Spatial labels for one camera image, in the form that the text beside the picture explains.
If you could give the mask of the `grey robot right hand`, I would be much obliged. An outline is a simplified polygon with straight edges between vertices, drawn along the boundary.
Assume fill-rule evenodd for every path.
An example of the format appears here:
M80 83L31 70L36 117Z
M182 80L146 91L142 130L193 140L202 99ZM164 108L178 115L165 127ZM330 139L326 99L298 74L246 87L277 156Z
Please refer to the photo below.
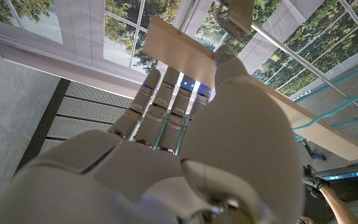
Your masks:
M27 163L0 194L0 223L295 223L303 171L281 107L224 45L216 94L186 128L178 155L151 149L131 116L147 79L108 131L68 139Z

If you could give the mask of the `black gloved person hand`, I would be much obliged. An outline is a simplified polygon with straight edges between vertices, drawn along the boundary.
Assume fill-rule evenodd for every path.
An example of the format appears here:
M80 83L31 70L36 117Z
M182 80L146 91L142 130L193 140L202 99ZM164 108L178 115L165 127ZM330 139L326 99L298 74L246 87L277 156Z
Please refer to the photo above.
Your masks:
M315 198L323 198L320 189L330 185L329 181L316 176L315 170L311 165L303 166L302 181L306 185L306 189Z

